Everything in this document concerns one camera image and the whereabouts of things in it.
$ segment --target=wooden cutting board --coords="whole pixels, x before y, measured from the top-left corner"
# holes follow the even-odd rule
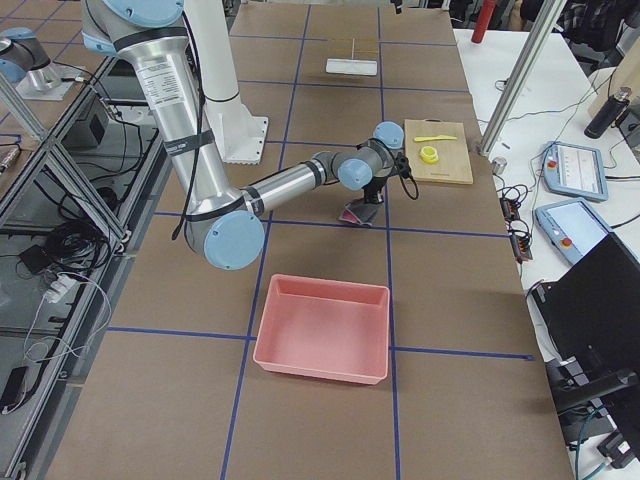
[[[467,140],[462,123],[433,122],[429,120],[405,120],[405,154],[416,182],[473,183]],[[415,137],[452,135],[457,140],[413,141]],[[420,149],[431,146],[438,151],[438,163],[430,165],[420,158]]]

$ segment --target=tablet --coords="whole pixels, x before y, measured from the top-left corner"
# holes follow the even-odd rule
[[[550,191],[594,202],[609,198],[602,156],[596,148],[552,142],[542,166]]]
[[[551,243],[572,265],[612,231],[583,198],[536,208],[535,215]]]

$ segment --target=light blue joint cap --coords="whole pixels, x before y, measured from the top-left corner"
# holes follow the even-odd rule
[[[367,162],[359,158],[345,160],[338,168],[338,180],[349,190],[360,190],[373,178],[373,171]]]
[[[113,13],[134,25],[168,27],[184,9],[183,0],[102,0]]]
[[[264,244],[264,228],[258,217],[246,210],[223,215],[204,239],[207,261],[224,270],[239,270],[253,262]]]
[[[382,122],[373,131],[373,138],[380,140],[391,150],[398,150],[404,142],[404,130],[397,123]]]
[[[113,43],[84,33],[84,31],[82,32],[82,37],[84,38],[84,46],[87,47],[88,50],[109,57],[115,57],[117,55],[116,47],[113,46]]]
[[[26,40],[28,38],[36,38],[36,34],[27,27],[14,27],[0,32],[0,37],[7,37],[9,40]]]
[[[0,72],[7,77],[7,80],[9,80],[10,83],[18,83],[27,76],[27,72],[22,68],[15,63],[8,62],[6,60],[0,60]]]

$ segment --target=yellow spoon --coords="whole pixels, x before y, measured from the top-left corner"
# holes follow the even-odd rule
[[[437,135],[435,137],[415,137],[414,142],[431,142],[432,140],[457,140],[458,137],[452,135]]]

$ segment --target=white table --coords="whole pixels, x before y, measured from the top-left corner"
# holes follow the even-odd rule
[[[496,82],[509,77],[527,33],[488,31],[480,44],[471,42],[472,31],[455,30],[458,50],[462,57],[469,90],[482,130],[500,98],[501,92]],[[517,117],[527,112],[562,110],[578,103],[587,92],[592,91],[591,84],[573,58],[564,39],[552,34],[533,67],[525,88],[510,114]],[[508,165],[502,175],[507,185],[522,183],[534,184],[530,159],[540,154],[545,144],[558,140],[566,143],[585,145],[600,149],[605,166],[614,164],[609,151],[622,140],[617,129],[608,129],[599,139],[592,140],[583,134],[591,121],[587,109],[596,95],[591,94],[583,103],[562,113],[544,113],[527,116],[520,120],[507,122],[498,142],[491,151],[489,159],[501,156]],[[562,135],[563,126],[571,118]],[[640,175],[640,165],[627,145],[622,142],[613,149],[617,167],[605,170],[607,175]],[[540,157],[531,163],[534,169],[540,167]],[[623,222],[640,212],[640,182],[608,182],[609,199],[600,204],[592,204],[596,211],[610,225]],[[566,200],[567,197],[549,192],[544,182],[537,188],[537,196],[530,193],[520,208],[521,217],[533,228],[533,261],[526,262],[522,272],[522,286],[528,289],[535,282],[557,280],[569,270],[564,257],[551,245],[545,234],[534,225],[533,208]],[[640,219],[616,229],[616,234],[626,245],[640,255]],[[557,356],[548,340],[546,327],[530,301],[529,310],[538,335],[540,349],[545,360]],[[595,449],[605,436],[594,437],[583,445],[580,451],[580,476],[583,478],[593,470],[603,457]],[[623,470],[607,467],[597,478],[602,480],[636,480],[640,478],[640,462],[634,460]]]

